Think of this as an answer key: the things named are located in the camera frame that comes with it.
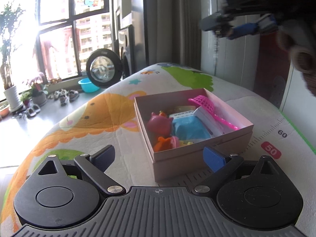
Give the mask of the person's right hand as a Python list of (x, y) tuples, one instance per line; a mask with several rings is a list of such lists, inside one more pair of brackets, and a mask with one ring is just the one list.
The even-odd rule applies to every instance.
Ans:
[(289, 20), (279, 27), (277, 43), (289, 54), (307, 89), (315, 95), (315, 28), (304, 22)]

